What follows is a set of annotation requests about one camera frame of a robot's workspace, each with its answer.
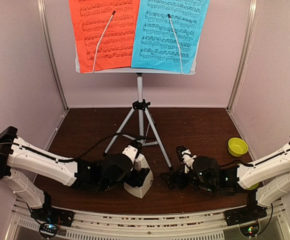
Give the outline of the grey metronome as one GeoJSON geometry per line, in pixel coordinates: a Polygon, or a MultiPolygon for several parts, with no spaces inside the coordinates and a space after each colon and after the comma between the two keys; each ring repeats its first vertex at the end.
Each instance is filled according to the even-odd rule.
{"type": "Polygon", "coordinates": [[[124,183],[124,189],[134,197],[142,199],[154,182],[153,172],[143,154],[134,161],[130,178],[124,183]]]}

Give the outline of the grey music stand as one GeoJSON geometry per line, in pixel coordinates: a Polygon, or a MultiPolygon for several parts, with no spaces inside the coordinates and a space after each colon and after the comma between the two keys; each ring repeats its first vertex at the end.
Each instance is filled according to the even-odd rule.
{"type": "MultiPolygon", "coordinates": [[[[77,72],[80,72],[80,68],[78,66],[78,60],[77,60],[77,52],[76,52],[76,70],[77,72]]],[[[155,122],[152,119],[149,111],[149,102],[147,102],[143,98],[143,74],[144,73],[167,73],[167,74],[180,74],[180,75],[191,75],[194,73],[195,70],[195,64],[196,60],[193,63],[192,69],[189,74],[183,74],[183,73],[178,73],[178,72],[173,72],[173,71],[165,71],[165,70],[157,70],[157,69],[148,69],[148,68],[133,68],[132,66],[130,67],[123,67],[123,68],[113,68],[113,69],[105,69],[105,70],[100,70],[100,71],[95,71],[95,72],[88,72],[89,74],[91,73],[135,73],[137,75],[137,101],[135,101],[132,104],[132,111],[138,111],[139,114],[139,133],[140,135],[145,135],[147,134],[148,130],[152,130],[154,133],[157,132],[157,129],[155,127],[155,122]]]]}

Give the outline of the blue sheet music mat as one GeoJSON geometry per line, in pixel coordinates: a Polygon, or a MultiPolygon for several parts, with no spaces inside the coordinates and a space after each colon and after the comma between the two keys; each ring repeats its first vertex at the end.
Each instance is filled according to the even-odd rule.
{"type": "Polygon", "coordinates": [[[131,67],[189,74],[209,4],[209,0],[140,1],[131,67]]]}

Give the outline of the red sheet music mat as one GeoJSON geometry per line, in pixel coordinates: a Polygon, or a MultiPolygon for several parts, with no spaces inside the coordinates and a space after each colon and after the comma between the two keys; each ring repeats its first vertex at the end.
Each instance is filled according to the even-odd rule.
{"type": "Polygon", "coordinates": [[[80,73],[132,64],[138,0],[70,0],[80,73]]]}

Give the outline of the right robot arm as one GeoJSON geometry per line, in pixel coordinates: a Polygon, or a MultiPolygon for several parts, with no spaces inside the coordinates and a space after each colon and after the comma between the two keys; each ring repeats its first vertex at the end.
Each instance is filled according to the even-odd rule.
{"type": "Polygon", "coordinates": [[[290,191],[290,141],[277,151],[250,163],[234,160],[219,165],[216,159],[194,155],[183,145],[176,148],[182,168],[160,177],[169,189],[193,186],[205,195],[234,196],[247,190],[244,220],[253,220],[262,210],[290,191]]]}

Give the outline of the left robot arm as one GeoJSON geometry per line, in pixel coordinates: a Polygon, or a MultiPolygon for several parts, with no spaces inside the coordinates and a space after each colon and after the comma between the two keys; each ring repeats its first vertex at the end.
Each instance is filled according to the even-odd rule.
{"type": "Polygon", "coordinates": [[[29,144],[17,135],[17,128],[0,133],[0,180],[29,206],[34,218],[52,222],[63,216],[52,206],[51,196],[37,188],[21,170],[53,179],[81,191],[102,193],[117,186],[143,198],[153,184],[153,172],[141,154],[142,145],[132,141],[121,153],[99,161],[68,158],[29,144]]]}

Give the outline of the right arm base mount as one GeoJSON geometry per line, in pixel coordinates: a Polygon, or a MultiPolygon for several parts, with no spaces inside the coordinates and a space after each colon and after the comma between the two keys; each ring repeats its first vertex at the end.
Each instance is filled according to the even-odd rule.
{"type": "Polygon", "coordinates": [[[241,207],[224,212],[225,221],[228,227],[239,226],[239,231],[244,237],[256,237],[261,232],[259,220],[267,216],[265,208],[249,209],[241,207]]]}

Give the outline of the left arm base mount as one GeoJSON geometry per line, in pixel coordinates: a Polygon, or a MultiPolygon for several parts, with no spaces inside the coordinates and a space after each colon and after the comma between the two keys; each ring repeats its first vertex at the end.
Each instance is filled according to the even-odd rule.
{"type": "Polygon", "coordinates": [[[30,216],[38,223],[38,232],[44,239],[54,238],[61,227],[71,227],[75,213],[70,210],[51,208],[51,211],[29,208],[30,216]]]}

